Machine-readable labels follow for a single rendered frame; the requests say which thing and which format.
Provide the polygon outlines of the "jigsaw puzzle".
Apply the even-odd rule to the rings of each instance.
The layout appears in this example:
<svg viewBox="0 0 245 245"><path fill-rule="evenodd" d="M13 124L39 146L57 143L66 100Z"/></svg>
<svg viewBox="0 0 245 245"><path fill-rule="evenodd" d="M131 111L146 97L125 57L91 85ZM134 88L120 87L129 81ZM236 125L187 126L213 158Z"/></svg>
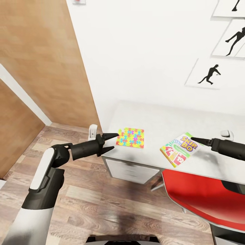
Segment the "jigsaw puzzle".
<svg viewBox="0 0 245 245"><path fill-rule="evenodd" d="M119 136L117 136L116 145L144 148L144 130L134 128L124 128L125 133L118 130Z"/></svg>

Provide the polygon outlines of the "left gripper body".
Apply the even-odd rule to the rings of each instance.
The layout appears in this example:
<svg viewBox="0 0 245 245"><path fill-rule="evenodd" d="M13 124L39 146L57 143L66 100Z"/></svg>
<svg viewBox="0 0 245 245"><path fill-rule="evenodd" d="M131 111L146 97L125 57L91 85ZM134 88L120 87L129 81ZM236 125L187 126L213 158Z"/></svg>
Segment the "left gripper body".
<svg viewBox="0 0 245 245"><path fill-rule="evenodd" d="M97 156L101 156L102 154L102 148L103 147L103 140L102 136L100 134L96 135L95 140L87 141L87 142L82 142L81 143L82 148L83 148L83 157L87 156L92 156L97 154Z"/></svg>

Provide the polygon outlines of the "board game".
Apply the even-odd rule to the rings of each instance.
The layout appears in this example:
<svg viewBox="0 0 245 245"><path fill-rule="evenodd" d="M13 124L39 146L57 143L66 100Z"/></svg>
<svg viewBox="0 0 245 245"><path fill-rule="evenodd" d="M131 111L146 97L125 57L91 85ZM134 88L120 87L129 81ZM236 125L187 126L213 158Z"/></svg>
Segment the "board game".
<svg viewBox="0 0 245 245"><path fill-rule="evenodd" d="M193 136L189 132L185 132L160 148L160 151L173 167L176 168L204 146L201 143L191 140L191 137Z"/></svg>

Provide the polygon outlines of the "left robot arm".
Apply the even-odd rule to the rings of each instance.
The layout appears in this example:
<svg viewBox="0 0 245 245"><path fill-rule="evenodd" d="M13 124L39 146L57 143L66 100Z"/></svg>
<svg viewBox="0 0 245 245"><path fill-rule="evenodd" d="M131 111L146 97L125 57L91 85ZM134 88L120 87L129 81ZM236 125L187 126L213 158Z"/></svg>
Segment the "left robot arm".
<svg viewBox="0 0 245 245"><path fill-rule="evenodd" d="M87 142L56 144L44 152L22 207L1 245L46 245L48 230L60 188L64 184L64 169L58 167L73 160L102 154L114 149L103 147L106 140L118 133L97 134L97 125L89 128Z"/></svg>

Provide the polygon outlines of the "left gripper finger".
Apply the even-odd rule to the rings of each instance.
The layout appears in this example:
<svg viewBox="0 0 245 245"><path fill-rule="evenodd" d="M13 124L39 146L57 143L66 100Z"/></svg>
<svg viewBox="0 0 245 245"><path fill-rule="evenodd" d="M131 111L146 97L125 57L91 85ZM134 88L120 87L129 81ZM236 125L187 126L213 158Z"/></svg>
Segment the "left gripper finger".
<svg viewBox="0 0 245 245"><path fill-rule="evenodd" d="M105 144L106 140L109 140L111 138L119 136L118 133L103 133L102 134L102 140L103 140L103 145Z"/></svg>
<svg viewBox="0 0 245 245"><path fill-rule="evenodd" d="M111 147L104 147L104 148L102 148L102 153L101 153L101 154L104 154L104 153L106 153L106 152L108 152L108 151L110 151L110 150L112 150L112 149L114 149L114 146L111 146Z"/></svg>

